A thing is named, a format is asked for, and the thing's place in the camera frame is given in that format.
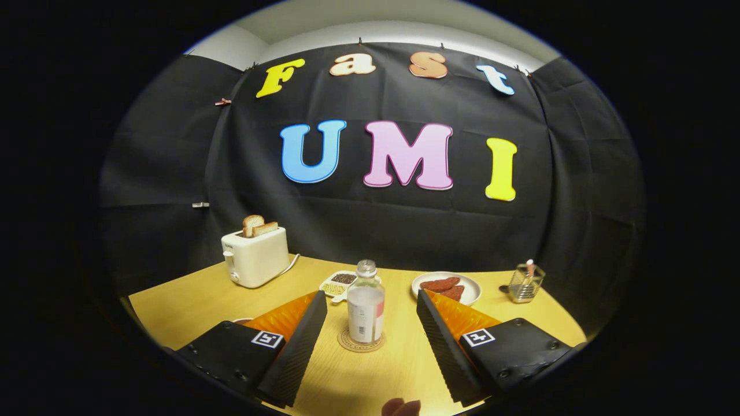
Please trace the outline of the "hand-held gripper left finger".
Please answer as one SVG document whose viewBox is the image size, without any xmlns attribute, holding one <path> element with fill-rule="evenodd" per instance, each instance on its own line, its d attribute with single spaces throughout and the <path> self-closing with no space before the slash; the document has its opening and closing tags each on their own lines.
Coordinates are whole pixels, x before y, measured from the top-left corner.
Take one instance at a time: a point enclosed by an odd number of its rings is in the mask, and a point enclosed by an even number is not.
<svg viewBox="0 0 740 416">
<path fill-rule="evenodd" d="M 222 321 L 177 350 L 176 359 L 233 394 L 291 407 L 326 314 L 325 293 L 314 291 L 245 324 Z"/>
</svg>

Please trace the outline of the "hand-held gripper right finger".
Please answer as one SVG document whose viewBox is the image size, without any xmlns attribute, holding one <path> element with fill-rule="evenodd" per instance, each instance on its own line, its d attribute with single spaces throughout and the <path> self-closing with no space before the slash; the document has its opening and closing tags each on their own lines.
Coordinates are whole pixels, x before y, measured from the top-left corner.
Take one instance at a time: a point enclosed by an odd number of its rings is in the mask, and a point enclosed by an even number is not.
<svg viewBox="0 0 740 416">
<path fill-rule="evenodd" d="M 501 322 L 420 289 L 417 315 L 454 402 L 472 405 L 521 392 L 579 350 L 524 318 Z"/>
</svg>

